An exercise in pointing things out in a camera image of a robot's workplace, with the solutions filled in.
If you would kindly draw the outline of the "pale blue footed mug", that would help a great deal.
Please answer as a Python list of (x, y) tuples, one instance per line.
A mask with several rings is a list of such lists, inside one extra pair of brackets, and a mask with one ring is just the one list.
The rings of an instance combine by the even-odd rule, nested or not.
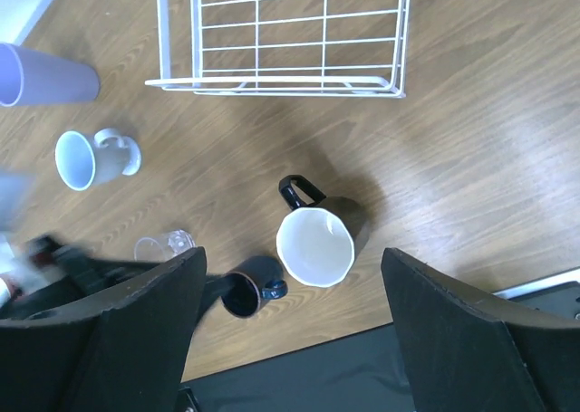
[(135, 175), (142, 155), (137, 142), (113, 128), (94, 135), (69, 130), (55, 145), (55, 164), (63, 183), (74, 191)]

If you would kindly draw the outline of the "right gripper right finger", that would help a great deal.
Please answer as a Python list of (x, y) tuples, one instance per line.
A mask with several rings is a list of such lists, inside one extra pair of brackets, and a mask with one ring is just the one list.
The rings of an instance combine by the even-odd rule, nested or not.
[(382, 279), (419, 411), (576, 411), (579, 322), (499, 298), (400, 249)]

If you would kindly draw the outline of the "black mug white inside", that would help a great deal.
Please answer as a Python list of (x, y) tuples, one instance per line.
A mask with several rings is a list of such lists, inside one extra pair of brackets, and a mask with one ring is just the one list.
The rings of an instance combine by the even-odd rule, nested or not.
[(275, 239), (286, 271), (311, 287), (343, 281), (370, 237), (366, 209), (351, 198), (327, 196), (300, 175), (283, 177), (278, 191), (290, 209)]

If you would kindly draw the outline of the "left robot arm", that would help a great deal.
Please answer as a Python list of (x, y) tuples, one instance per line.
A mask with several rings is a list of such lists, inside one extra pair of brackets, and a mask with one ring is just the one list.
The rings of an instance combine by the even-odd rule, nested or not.
[(32, 177), (1, 171), (1, 318), (26, 320), (76, 302), (155, 267), (152, 262), (95, 258), (81, 247), (45, 234), (18, 253), (9, 235)]

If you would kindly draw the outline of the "small dark blue mug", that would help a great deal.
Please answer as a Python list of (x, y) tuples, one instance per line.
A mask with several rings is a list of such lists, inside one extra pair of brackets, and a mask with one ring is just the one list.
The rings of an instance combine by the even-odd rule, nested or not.
[(250, 257), (223, 278), (227, 290), (221, 301), (229, 313), (242, 319), (254, 316), (269, 302), (288, 294), (283, 266), (272, 256)]

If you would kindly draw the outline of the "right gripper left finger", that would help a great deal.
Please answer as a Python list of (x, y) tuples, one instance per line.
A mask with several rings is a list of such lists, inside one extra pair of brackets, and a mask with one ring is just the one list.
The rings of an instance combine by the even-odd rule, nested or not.
[(206, 272), (198, 247), (38, 318), (3, 320), (2, 410), (173, 410)]

